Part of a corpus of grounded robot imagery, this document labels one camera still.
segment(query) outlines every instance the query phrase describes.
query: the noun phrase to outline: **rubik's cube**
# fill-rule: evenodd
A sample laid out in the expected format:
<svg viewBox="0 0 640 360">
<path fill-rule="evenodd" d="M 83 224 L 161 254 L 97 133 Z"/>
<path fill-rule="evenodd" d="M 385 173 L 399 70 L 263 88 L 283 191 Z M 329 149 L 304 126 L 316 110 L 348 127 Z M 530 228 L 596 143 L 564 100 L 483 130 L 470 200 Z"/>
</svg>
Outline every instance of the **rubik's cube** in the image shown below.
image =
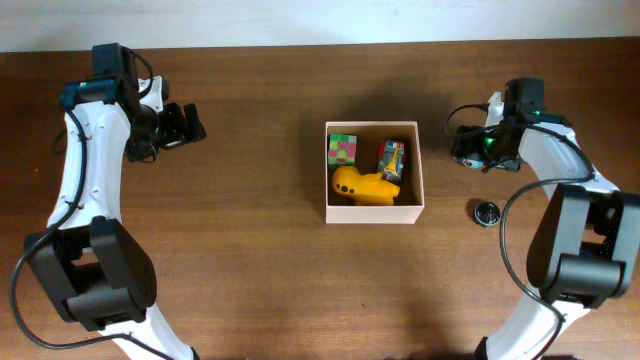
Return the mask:
<svg viewBox="0 0 640 360">
<path fill-rule="evenodd" d="M 329 138 L 329 166 L 354 166 L 356 164 L 356 143 L 354 135 L 331 134 Z"/>
</svg>

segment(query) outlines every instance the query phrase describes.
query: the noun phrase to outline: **wooden table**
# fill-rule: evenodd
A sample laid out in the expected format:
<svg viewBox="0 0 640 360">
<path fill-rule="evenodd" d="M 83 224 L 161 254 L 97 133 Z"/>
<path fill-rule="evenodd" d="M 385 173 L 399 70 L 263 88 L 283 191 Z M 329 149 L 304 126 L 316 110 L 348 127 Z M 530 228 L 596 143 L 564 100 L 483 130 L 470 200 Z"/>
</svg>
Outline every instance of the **wooden table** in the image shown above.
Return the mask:
<svg viewBox="0 0 640 360">
<path fill-rule="evenodd" d="M 125 162 L 121 193 L 124 224 L 154 262 L 158 304 L 203 359 L 430 359 L 470 353 L 498 329 L 521 293 L 502 264 L 498 229 L 475 225 L 468 204 L 482 198 L 502 207 L 535 176 L 528 167 L 485 175 L 459 166 L 442 123 L 511 78 L 544 78 L 546 105 L 575 124 L 598 170 L 640 192 L 640 39 L 140 53 L 169 80 L 174 101 L 197 104 L 209 134 L 162 152 L 152 166 Z M 91 57 L 8 54 L 0 66 L 7 289 L 24 236 L 43 229 L 58 194 L 56 97 L 65 82 L 91 73 Z M 483 115 L 470 110 L 454 123 L 482 124 Z M 426 207 L 415 225 L 324 223 L 323 125 L 340 120 L 419 122 Z M 546 202 L 537 190 L 511 213 L 510 254 L 521 276 Z M 640 354 L 637 273 L 625 297 L 578 321 L 549 353 Z M 124 357 L 113 344 L 36 347 L 3 294 L 3 358 Z M 59 319 L 30 270 L 19 298 L 28 324 L 49 341 L 96 335 Z"/>
</svg>

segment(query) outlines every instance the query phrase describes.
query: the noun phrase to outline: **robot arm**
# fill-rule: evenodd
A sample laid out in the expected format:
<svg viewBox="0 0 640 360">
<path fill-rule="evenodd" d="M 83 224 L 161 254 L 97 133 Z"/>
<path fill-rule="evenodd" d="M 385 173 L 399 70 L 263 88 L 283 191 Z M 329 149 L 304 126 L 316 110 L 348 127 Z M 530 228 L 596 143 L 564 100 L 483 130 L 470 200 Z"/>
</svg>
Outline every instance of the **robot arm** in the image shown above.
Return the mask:
<svg viewBox="0 0 640 360">
<path fill-rule="evenodd" d="M 206 132 L 193 104 L 185 106 L 186 118 L 175 103 L 163 104 L 168 84 L 162 77 L 138 79 L 131 50 L 108 44 L 94 47 L 92 53 L 95 75 L 69 83 L 61 96 L 68 141 L 60 194 L 48 226 L 68 211 L 83 170 L 83 149 L 70 114 L 82 126 L 87 145 L 82 197 L 29 264 L 65 321 L 78 321 L 105 336 L 128 334 L 168 358 L 198 359 L 156 304 L 151 259 L 122 225 L 120 179 L 125 149 L 130 161 L 155 160 L 160 148 L 199 141 Z M 26 247 L 38 238 L 27 237 Z M 97 262 L 72 263 L 87 252 L 95 253 Z M 114 342 L 132 359 L 160 358 L 132 341 Z"/>
<path fill-rule="evenodd" d="M 460 137 L 454 159 L 472 154 L 470 158 L 488 167 L 511 171 L 528 163 L 539 180 L 591 174 L 586 182 L 544 185 L 550 202 L 527 256 L 528 288 L 563 315 L 561 333 L 629 287 L 638 253 L 640 197 L 620 192 L 595 168 L 590 169 L 591 164 L 585 164 L 569 146 L 577 146 L 573 129 L 564 116 L 546 112 L 543 93 L 542 80 L 507 83 L 505 101 L 497 92 L 487 106 L 485 128 L 493 128 Z M 605 236 L 605 241 L 583 242 L 585 229 Z M 505 324 L 483 339 L 475 358 L 532 359 L 552 340 L 557 326 L 555 314 L 525 294 Z"/>
</svg>

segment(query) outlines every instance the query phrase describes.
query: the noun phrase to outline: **open box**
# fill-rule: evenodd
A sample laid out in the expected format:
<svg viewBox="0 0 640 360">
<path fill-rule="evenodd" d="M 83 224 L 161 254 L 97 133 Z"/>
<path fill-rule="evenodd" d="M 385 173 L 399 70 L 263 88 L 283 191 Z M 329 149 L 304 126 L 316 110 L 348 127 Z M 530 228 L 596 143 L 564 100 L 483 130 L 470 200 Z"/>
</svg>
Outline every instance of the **open box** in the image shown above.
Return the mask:
<svg viewBox="0 0 640 360">
<path fill-rule="evenodd" d="M 356 135 L 356 168 L 361 174 L 376 172 L 378 147 L 383 140 L 405 143 L 408 149 L 400 193 L 394 206 L 355 206 L 353 200 L 331 188 L 335 169 L 327 165 L 329 135 Z M 424 209 L 422 162 L 418 124 L 409 121 L 327 122 L 325 125 L 325 203 L 327 224 L 413 224 Z"/>
</svg>

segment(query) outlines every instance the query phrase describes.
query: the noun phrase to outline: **yellow rubber duck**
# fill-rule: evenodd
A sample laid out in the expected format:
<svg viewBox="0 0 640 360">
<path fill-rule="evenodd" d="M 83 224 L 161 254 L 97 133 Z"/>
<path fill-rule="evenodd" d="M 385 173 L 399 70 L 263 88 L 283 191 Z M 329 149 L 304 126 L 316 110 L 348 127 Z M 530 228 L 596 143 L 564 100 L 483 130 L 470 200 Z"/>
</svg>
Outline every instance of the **yellow rubber duck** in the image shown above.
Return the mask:
<svg viewBox="0 0 640 360">
<path fill-rule="evenodd" d="M 356 205 L 392 206 L 400 187 L 382 180 L 382 173 L 360 175 L 353 166 L 341 166 L 333 174 L 331 187 L 338 194 L 351 198 Z"/>
</svg>

